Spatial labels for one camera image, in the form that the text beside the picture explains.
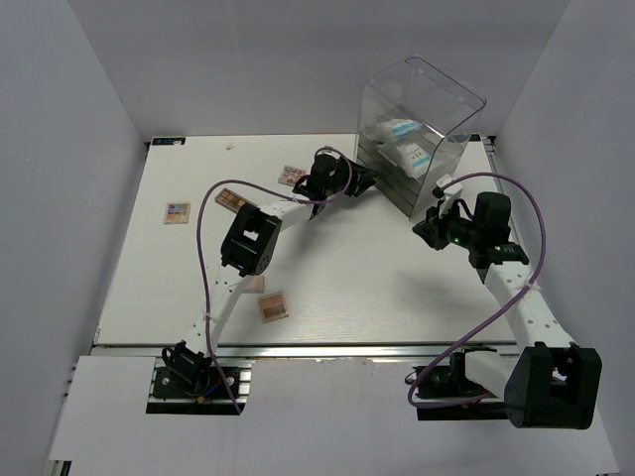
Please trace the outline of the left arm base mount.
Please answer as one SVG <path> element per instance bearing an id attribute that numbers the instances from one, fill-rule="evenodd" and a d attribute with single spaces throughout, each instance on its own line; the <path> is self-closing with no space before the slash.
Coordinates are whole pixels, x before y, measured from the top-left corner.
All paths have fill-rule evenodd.
<path id="1" fill-rule="evenodd" d="M 184 341 L 164 347 L 150 384 L 148 415 L 238 416 L 248 390 L 247 369 L 221 366 L 210 357 L 189 350 Z"/>

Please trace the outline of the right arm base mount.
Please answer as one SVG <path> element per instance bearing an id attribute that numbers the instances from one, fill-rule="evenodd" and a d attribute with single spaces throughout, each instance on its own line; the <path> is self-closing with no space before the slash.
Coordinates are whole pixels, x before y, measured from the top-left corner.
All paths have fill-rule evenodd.
<path id="1" fill-rule="evenodd" d="M 465 352 L 452 353 L 446 363 L 436 366 L 423 379 L 414 392 L 414 397 L 422 403 L 434 404 L 483 396 L 486 391 L 482 386 L 465 378 L 464 368 Z M 440 409 L 417 409 L 418 421 L 480 421 L 506 418 L 504 404 L 497 399 L 484 399 L 477 403 Z"/>

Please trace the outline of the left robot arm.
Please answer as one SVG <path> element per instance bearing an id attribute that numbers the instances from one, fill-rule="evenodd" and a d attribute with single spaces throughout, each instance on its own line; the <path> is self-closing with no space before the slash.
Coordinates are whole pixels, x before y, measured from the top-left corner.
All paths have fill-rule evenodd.
<path id="1" fill-rule="evenodd" d="M 289 195 L 240 179 L 214 184 L 203 197 L 196 220 L 196 252 L 204 296 L 202 313 L 188 337 L 174 351 L 187 351 L 192 357 L 215 365 L 223 327 L 247 286 L 269 267 L 280 234 L 317 217 L 328 204 L 343 196 L 359 196 L 378 177 L 377 172 L 356 164 L 341 151 L 324 146 L 315 152 L 310 172 L 296 180 Z M 203 217 L 215 190 L 226 184 L 245 185 L 279 200 L 265 206 L 251 203 L 240 206 L 221 243 L 218 273 L 212 279 L 204 261 Z"/>

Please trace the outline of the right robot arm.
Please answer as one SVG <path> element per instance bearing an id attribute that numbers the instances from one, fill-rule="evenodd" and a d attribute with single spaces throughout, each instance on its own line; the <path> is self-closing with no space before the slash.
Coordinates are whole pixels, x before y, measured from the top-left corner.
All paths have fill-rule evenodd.
<path id="1" fill-rule="evenodd" d="M 472 214 L 461 199 L 429 208 L 413 231 L 440 251 L 453 244 L 504 310 L 519 351 L 501 356 L 483 345 L 459 345 L 438 369 L 418 370 L 416 396 L 423 411 L 471 409 L 489 398 L 516 427 L 587 429 L 601 374 L 596 350 L 575 343 L 531 282 L 530 262 L 510 239 L 511 201 L 498 192 L 478 195 Z"/>

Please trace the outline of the white cotton pad bag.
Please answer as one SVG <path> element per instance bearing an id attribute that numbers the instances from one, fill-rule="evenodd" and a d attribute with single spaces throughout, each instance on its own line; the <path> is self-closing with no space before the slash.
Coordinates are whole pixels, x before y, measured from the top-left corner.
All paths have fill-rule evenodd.
<path id="1" fill-rule="evenodd" d="M 389 163 L 412 179 L 419 179 L 426 174 L 432 158 L 428 152 L 414 142 L 382 143 L 377 146 L 377 149 Z"/>
<path id="2" fill-rule="evenodd" d="M 378 123 L 372 131 L 372 140 L 381 144 L 394 144 L 411 133 L 417 132 L 422 124 L 412 119 L 391 119 Z"/>

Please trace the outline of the clear acrylic organizer with drawers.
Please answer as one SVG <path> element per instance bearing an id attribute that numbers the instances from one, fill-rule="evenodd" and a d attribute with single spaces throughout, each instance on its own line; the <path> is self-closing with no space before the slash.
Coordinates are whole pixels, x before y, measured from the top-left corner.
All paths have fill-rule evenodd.
<path id="1" fill-rule="evenodd" d="M 420 56 L 402 59 L 364 84 L 357 122 L 355 159 L 379 173 L 376 187 L 408 218 L 434 203 L 432 190 L 452 176 L 486 99 Z M 372 140 L 374 127 L 391 119 L 412 119 L 422 127 L 396 143 L 414 142 L 432 158 L 426 174 L 408 177 L 389 163 Z"/>

